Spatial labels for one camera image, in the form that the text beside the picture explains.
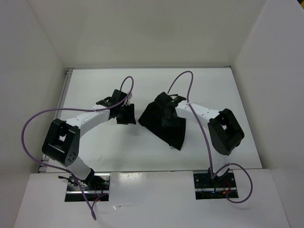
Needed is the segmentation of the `black skirt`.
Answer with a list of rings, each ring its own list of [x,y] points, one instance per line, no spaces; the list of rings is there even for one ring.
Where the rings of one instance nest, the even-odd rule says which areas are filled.
[[[173,121],[163,121],[160,107],[155,100],[148,104],[138,122],[169,146],[181,150],[186,132],[186,119],[178,117]]]

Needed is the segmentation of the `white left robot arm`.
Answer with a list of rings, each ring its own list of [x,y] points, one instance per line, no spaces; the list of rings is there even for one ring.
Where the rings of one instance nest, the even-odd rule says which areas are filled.
[[[120,101],[107,97],[97,102],[91,112],[67,120],[57,118],[50,125],[42,152],[71,171],[78,178],[78,185],[84,190],[100,190],[104,181],[80,158],[81,137],[111,119],[116,119],[118,124],[136,124],[134,104],[127,101],[117,105]]]

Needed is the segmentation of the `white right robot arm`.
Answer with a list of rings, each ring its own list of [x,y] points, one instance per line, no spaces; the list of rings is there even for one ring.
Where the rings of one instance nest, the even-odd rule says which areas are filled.
[[[229,164],[224,164],[226,157],[245,137],[233,112],[227,108],[222,111],[212,110],[190,102],[182,96],[172,98],[165,92],[159,94],[154,101],[164,115],[164,125],[173,126],[178,118],[199,124],[209,156],[208,181],[214,187],[220,186],[225,181],[224,173],[228,171]],[[222,166],[216,171],[213,169],[211,147],[220,154],[219,160]]]

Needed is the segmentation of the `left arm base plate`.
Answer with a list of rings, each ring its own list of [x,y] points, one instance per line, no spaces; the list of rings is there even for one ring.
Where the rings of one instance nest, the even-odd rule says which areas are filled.
[[[84,194],[86,195],[89,202],[97,201],[108,201],[109,200],[109,189],[110,189],[110,173],[96,173],[98,181],[93,187],[89,187],[83,182],[79,182],[83,188]],[[72,176],[63,177],[59,176],[59,179],[67,180],[65,202],[81,202],[85,201],[79,186],[76,184]]]

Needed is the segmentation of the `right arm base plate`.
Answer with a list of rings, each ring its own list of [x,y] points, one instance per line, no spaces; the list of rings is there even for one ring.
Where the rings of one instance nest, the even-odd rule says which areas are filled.
[[[196,200],[238,198],[237,185],[232,171],[226,171],[222,176],[211,178],[210,171],[193,173]]]

